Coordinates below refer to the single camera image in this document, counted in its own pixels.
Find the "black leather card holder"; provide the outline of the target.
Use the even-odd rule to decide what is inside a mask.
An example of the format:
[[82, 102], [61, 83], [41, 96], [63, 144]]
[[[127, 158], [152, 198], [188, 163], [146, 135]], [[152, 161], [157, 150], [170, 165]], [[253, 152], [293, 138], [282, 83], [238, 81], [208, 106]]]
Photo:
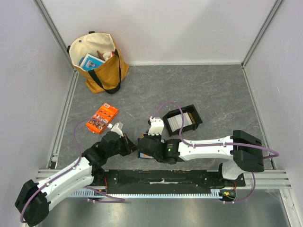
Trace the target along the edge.
[[148, 133], [142, 133], [138, 138], [137, 154], [138, 158], [142, 159], [155, 159], [154, 153], [157, 148], [157, 141]]

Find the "black plastic card tray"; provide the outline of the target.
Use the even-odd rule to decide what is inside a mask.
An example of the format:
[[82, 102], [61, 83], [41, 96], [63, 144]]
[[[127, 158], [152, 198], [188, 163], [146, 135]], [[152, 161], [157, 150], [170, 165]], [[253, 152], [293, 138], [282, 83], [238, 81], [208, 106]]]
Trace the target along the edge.
[[[194, 105], [188, 105], [188, 106], [182, 107], [181, 110], [182, 110], [182, 113], [188, 112], [190, 115], [190, 118], [192, 120], [192, 125], [189, 125], [186, 127], [183, 126], [182, 132], [195, 131], [198, 128], [198, 126], [203, 123], [203, 121]], [[180, 129], [178, 129], [176, 131], [172, 131], [170, 128], [170, 125], [168, 123], [168, 118], [173, 117], [178, 114], [181, 114], [181, 112], [179, 109], [176, 109], [176, 110], [169, 111], [162, 118], [170, 137], [177, 136], [179, 134]]]

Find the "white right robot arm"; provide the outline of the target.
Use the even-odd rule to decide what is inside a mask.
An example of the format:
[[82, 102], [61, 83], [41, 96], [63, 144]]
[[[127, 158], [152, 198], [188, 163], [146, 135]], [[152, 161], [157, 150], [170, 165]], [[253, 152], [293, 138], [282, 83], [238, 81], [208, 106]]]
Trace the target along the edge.
[[217, 181], [222, 186], [228, 186], [245, 172], [264, 171], [261, 145], [261, 140], [241, 130], [214, 140], [170, 139], [162, 142], [147, 135], [138, 141], [138, 152], [170, 165], [193, 159], [224, 159]]

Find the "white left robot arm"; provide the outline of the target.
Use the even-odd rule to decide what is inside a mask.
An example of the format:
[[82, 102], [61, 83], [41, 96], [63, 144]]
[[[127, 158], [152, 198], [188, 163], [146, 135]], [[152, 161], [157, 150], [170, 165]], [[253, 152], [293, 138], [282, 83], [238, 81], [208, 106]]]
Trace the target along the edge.
[[16, 199], [20, 221], [33, 227], [42, 222], [52, 208], [78, 189], [104, 183], [103, 165], [115, 155], [127, 156], [137, 146], [126, 134], [108, 132], [101, 141], [86, 149], [66, 168], [37, 183], [28, 180]]

